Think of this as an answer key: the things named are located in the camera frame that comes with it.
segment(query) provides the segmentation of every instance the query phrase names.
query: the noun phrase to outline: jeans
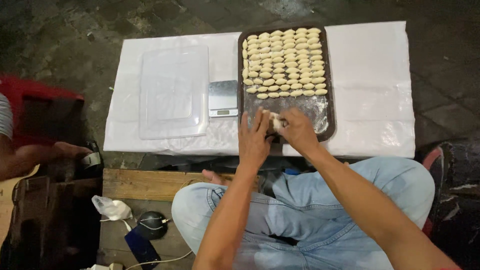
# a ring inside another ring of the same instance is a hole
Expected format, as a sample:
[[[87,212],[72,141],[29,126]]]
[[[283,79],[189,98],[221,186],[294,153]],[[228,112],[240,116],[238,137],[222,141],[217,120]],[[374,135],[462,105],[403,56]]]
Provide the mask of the jeans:
[[[421,164],[377,157],[350,168],[381,189],[418,227],[424,225],[434,183]],[[175,195],[172,217],[194,253],[226,189],[196,183]],[[261,189],[271,196],[252,193],[233,269],[392,269],[385,252],[344,211],[318,172],[270,175]],[[298,243],[289,245],[272,235]]]

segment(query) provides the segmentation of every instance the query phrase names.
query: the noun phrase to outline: dough ball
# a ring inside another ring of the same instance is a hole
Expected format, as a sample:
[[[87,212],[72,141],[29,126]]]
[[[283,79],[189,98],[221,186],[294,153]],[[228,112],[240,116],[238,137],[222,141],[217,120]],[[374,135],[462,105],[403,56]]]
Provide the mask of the dough ball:
[[[320,29],[318,28],[310,28],[307,30],[308,33],[316,33],[316,34],[319,34],[321,32]]]
[[[285,70],[283,68],[276,68],[273,70],[273,73],[283,73]]]
[[[296,53],[296,52],[297,52],[297,49],[290,48],[290,49],[286,49],[283,53],[284,54],[291,54],[291,53]]]
[[[296,34],[294,39],[305,38],[307,35],[305,33]]]
[[[285,65],[286,65],[287,67],[297,67],[297,66],[298,66],[297,62],[288,62],[288,63],[286,63]]]
[[[256,39],[256,38],[250,39],[250,40],[247,42],[248,45],[256,44],[256,43],[258,43],[258,39]]]
[[[281,45],[272,47],[272,51],[281,51],[282,49],[283,49],[283,47]]]
[[[270,42],[269,37],[263,37],[258,39],[258,43]]]
[[[280,30],[273,31],[273,32],[270,34],[271,37],[281,36],[281,35],[283,35],[283,32],[280,31]]]
[[[298,68],[287,68],[287,70],[285,70],[286,73],[290,74],[290,73],[297,73],[299,72],[300,70]]]
[[[303,91],[303,95],[304,95],[304,96],[311,97],[311,96],[315,95],[315,91],[313,91],[313,90],[306,90],[306,91]]]
[[[301,54],[301,55],[297,56],[297,59],[298,59],[298,60],[308,59],[308,55],[306,55],[306,54]]]
[[[275,65],[273,65],[274,68],[284,68],[285,67],[285,64],[284,63],[276,63]]]
[[[297,51],[297,54],[310,54],[310,51],[307,50],[307,49],[301,49],[301,50]]]
[[[270,86],[270,85],[272,85],[272,84],[274,84],[274,83],[275,83],[275,80],[274,80],[274,79],[268,79],[268,80],[264,81],[263,85],[264,85],[264,86]]]
[[[306,39],[304,37],[301,37],[301,38],[295,40],[295,44],[305,43],[307,41],[308,41],[308,39]]]
[[[310,73],[310,72],[305,72],[305,73],[300,74],[300,78],[302,78],[302,79],[303,78],[310,78],[310,77],[312,77],[312,73]]]
[[[260,60],[260,54],[254,54],[249,59],[252,61]]]
[[[290,93],[290,96],[291,97],[298,97],[298,96],[301,96],[302,94],[303,94],[302,90],[295,90],[295,91]]]
[[[288,75],[288,77],[289,77],[290,79],[298,79],[298,78],[300,78],[300,75],[299,75],[298,73],[290,73],[290,74]]]
[[[295,35],[293,35],[293,34],[291,34],[291,35],[284,35],[284,36],[282,37],[282,40],[292,39],[292,38],[294,38],[294,37],[295,37]]]
[[[273,71],[272,68],[261,68],[261,69],[260,69],[260,72],[261,72],[261,73],[265,73],[265,72],[270,73],[270,72],[272,72],[272,71]]]
[[[256,78],[256,77],[258,77],[258,72],[250,71],[250,72],[248,72],[248,76],[251,77],[251,78]]]
[[[284,85],[287,82],[286,79],[278,79],[275,81],[275,84],[277,85]]]
[[[307,43],[299,43],[295,46],[295,49],[306,49],[306,48],[308,48]]]
[[[281,40],[281,39],[282,39],[281,36],[273,36],[273,37],[270,37],[270,42],[279,41],[279,40]]]
[[[317,96],[322,96],[322,95],[325,95],[327,92],[328,92],[327,89],[318,89],[315,91],[315,94]]]
[[[310,61],[308,59],[300,59],[298,61],[298,64],[305,64],[305,63],[309,63]]]
[[[258,38],[270,37],[270,34],[265,32],[258,35]]]
[[[297,55],[295,53],[289,53],[289,54],[286,54],[283,56],[283,58],[287,59],[287,58],[290,58],[290,57],[296,57]]]
[[[269,53],[270,52],[270,47],[265,47],[260,50],[260,53]]]
[[[319,65],[323,65],[323,64],[325,64],[325,62],[322,61],[322,60],[317,60],[317,61],[312,62],[312,66],[319,66]]]
[[[323,77],[325,74],[325,70],[319,70],[319,71],[315,71],[312,76],[313,77]]]
[[[254,55],[254,54],[259,54],[260,51],[258,49],[251,49],[250,51],[248,51],[248,55]]]
[[[243,80],[243,83],[244,83],[246,86],[252,86],[252,85],[253,85],[253,81],[252,81],[251,79]]]
[[[305,84],[310,84],[311,81],[312,81],[312,78],[305,77],[305,78],[301,78],[299,80],[299,83],[303,84],[303,87],[305,87]]]
[[[270,86],[270,87],[268,88],[268,91],[274,92],[274,91],[277,91],[279,88],[280,88],[279,86]]]
[[[295,89],[300,89],[300,88],[302,88],[302,87],[303,87],[302,84],[292,84],[292,85],[290,85],[290,89],[294,89],[294,90],[295,90]]]
[[[258,92],[261,92],[261,93],[266,92],[267,90],[268,90],[268,87],[266,86],[261,86],[258,88]]]
[[[319,49],[321,47],[322,47],[322,45],[320,43],[311,44],[310,46],[308,46],[309,49]]]
[[[262,73],[259,74],[259,76],[262,77],[263,79],[268,79],[268,78],[272,77],[270,72],[262,72]]]
[[[298,80],[296,79],[290,79],[287,81],[287,84],[288,85],[294,85],[294,84],[297,84],[298,83]]]
[[[259,71],[262,69],[262,66],[260,65],[256,65],[256,66],[253,66],[253,67],[250,67],[250,71]]]
[[[283,62],[283,57],[275,57],[272,59],[273,62],[275,63],[280,63],[280,62]]]
[[[303,88],[305,88],[305,89],[313,89],[314,87],[315,87],[315,85],[310,84],[310,83],[303,85]]]
[[[283,62],[286,64],[288,62],[295,62],[296,60],[297,60],[296,57],[290,57],[290,58],[285,59]]]
[[[317,78],[313,78],[312,83],[314,83],[314,84],[321,84],[321,83],[323,83],[324,81],[325,81],[325,78],[323,78],[323,77],[317,77]]]
[[[286,39],[283,41],[283,44],[288,44],[288,43],[295,43],[295,40],[293,38],[291,39]]]
[[[283,45],[283,49],[291,49],[293,47],[295,47],[295,43],[287,43]]]
[[[243,77],[243,79],[247,79],[248,78],[248,68],[246,69],[243,69],[243,71],[241,72],[241,76]]]
[[[272,46],[272,47],[282,46],[283,47],[283,42],[281,40],[274,41],[274,42],[272,42],[272,44],[270,44],[270,46]]]
[[[319,55],[319,54],[322,54],[322,50],[320,50],[320,49],[314,49],[314,50],[311,50],[311,51],[310,51],[310,54],[311,54],[311,55]]]
[[[255,94],[257,92],[257,89],[255,87],[251,87],[251,88],[248,88],[246,91],[247,93]]]
[[[268,97],[268,95],[265,94],[265,93],[261,93],[261,94],[258,94],[258,95],[257,95],[257,98],[259,98],[259,99],[265,99],[265,98],[267,98],[267,97]]]
[[[250,61],[250,66],[253,67],[253,66],[258,66],[260,64],[260,60],[258,61]]]
[[[258,44],[251,44],[248,46],[248,49],[247,50],[253,50],[253,49],[258,49]]]
[[[315,85],[315,89],[324,89],[325,87],[327,87],[326,84],[317,84],[317,85]]]
[[[310,60],[317,61],[317,60],[322,60],[323,58],[324,57],[321,55],[313,55],[312,57],[310,57]]]
[[[284,35],[293,35],[294,33],[295,33],[295,30],[293,30],[293,29],[289,29],[289,30],[283,32]]]
[[[283,53],[280,51],[272,52],[272,58],[275,58],[275,57],[283,57]]]
[[[300,33],[304,33],[306,34],[307,33],[307,29],[306,28],[299,28],[295,31],[295,34],[300,34]]]
[[[307,35],[307,38],[312,38],[312,37],[319,37],[320,35],[317,33],[310,33]]]
[[[260,43],[260,48],[269,47],[270,44],[271,44],[271,43],[270,43],[269,41],[262,42],[262,43]]]
[[[271,59],[271,58],[266,58],[266,59],[263,59],[260,63],[262,63],[262,64],[271,64],[271,63],[272,63],[272,59]]]
[[[315,44],[315,43],[318,43],[318,41],[320,41],[318,37],[312,37],[309,40],[307,40],[307,44],[308,45]]]
[[[323,69],[324,69],[324,66],[321,66],[321,65],[312,67],[312,70],[314,70],[314,71],[319,71],[319,70],[323,70]]]
[[[278,73],[278,74],[273,75],[273,78],[274,78],[275,80],[278,80],[278,79],[281,79],[281,78],[285,78],[285,74],[283,74],[283,73]]]
[[[271,98],[277,98],[280,95],[278,93],[273,92],[273,93],[268,93],[268,96],[271,97]]]
[[[280,90],[287,91],[290,89],[290,85],[280,85]]]
[[[304,68],[308,68],[309,66],[310,66],[310,63],[303,63],[303,64],[300,64],[298,68],[302,70]]]

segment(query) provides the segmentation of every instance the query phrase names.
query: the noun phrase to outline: plastic bag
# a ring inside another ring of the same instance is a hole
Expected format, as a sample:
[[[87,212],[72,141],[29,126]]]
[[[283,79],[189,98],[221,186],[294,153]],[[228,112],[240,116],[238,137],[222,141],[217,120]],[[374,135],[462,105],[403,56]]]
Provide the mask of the plastic bag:
[[[107,197],[93,196],[92,202],[98,212],[111,221],[124,220],[132,217],[132,210],[122,201]]]

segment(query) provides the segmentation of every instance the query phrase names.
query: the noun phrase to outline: table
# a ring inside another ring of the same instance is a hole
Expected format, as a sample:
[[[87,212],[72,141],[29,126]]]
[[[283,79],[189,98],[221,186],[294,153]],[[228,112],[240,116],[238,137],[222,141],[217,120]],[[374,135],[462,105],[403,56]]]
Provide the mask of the table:
[[[336,132],[322,144],[335,156],[415,152],[405,22],[325,27],[330,53]],[[240,33],[127,39],[123,42],[115,90],[107,117],[104,151],[168,155],[238,155],[237,118],[210,119],[205,136],[141,140],[139,93],[144,52],[177,46],[209,47],[210,82],[237,79]],[[298,156],[290,145],[282,154]]]

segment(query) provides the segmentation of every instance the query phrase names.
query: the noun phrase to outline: red chair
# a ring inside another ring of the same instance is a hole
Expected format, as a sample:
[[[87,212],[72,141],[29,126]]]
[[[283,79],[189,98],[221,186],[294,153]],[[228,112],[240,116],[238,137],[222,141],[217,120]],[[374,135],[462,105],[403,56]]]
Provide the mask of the red chair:
[[[47,137],[22,134],[19,127],[21,127],[20,121],[25,111],[24,101],[26,98],[43,101],[54,101],[62,98],[84,102],[82,95],[60,88],[49,87],[33,80],[23,80],[12,76],[0,76],[0,93],[8,98],[12,108],[12,142],[15,148],[32,144],[53,145],[56,142],[56,140]]]

